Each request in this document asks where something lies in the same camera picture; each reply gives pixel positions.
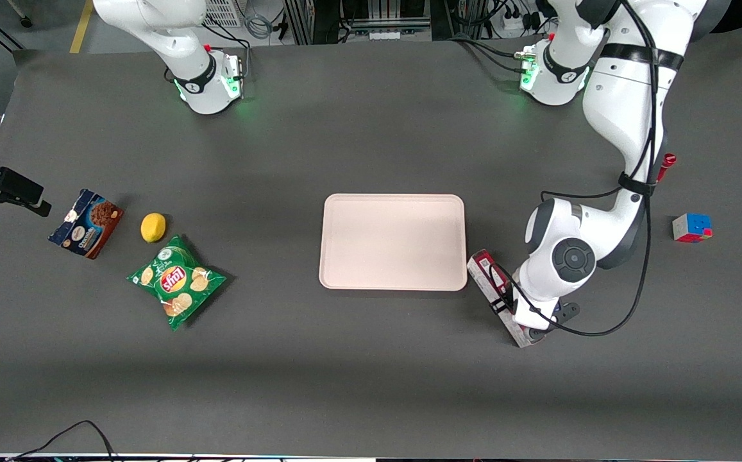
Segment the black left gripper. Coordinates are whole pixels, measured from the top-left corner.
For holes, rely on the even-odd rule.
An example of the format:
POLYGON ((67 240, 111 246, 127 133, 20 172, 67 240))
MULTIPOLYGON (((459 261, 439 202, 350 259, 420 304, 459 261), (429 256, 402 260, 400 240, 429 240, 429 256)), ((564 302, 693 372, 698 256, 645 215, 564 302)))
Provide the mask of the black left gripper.
MULTIPOLYGON (((491 301, 492 312, 498 316, 502 316, 504 312, 507 313, 507 316, 512 316, 512 313, 514 313, 514 305, 516 304, 512 284, 509 281, 506 281, 501 286, 498 286, 498 295, 500 299, 491 301)), ((530 341, 541 341, 546 337, 547 333, 547 330, 530 328, 530 341)))

